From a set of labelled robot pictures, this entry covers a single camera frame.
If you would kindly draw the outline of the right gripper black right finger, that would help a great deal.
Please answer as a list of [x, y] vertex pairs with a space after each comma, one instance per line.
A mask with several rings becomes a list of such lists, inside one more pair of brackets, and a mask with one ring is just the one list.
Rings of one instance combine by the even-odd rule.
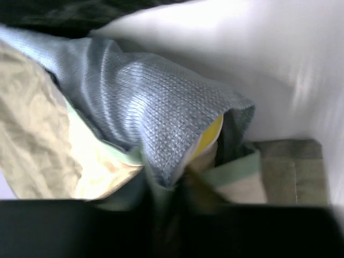
[[343, 257], [331, 207], [229, 205], [182, 219], [183, 257]]

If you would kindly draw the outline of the cream yellow foam pillow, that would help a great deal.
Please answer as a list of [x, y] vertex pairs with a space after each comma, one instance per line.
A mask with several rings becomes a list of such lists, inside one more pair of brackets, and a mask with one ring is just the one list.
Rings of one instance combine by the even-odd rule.
[[191, 154], [187, 158], [187, 163], [195, 158], [205, 154], [214, 146], [223, 127], [224, 115], [221, 114], [199, 137], [196, 143], [191, 147]]

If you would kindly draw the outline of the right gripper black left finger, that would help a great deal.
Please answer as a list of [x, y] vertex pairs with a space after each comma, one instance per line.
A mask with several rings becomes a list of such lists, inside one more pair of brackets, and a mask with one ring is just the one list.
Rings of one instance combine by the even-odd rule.
[[1, 257], [152, 257], [141, 204], [107, 210], [81, 200], [1, 201]]

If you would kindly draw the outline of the beige green blue pillowcase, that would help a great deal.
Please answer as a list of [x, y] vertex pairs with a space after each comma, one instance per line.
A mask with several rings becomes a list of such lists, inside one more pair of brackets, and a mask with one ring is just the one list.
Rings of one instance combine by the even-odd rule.
[[[161, 206], [177, 186], [203, 212], [224, 204], [328, 203], [321, 146], [313, 140], [243, 143], [255, 106], [229, 85], [155, 54], [125, 53], [105, 38], [1, 26], [1, 40], [53, 74], [69, 112], [145, 170]], [[187, 163], [191, 147], [221, 114], [217, 142]]]

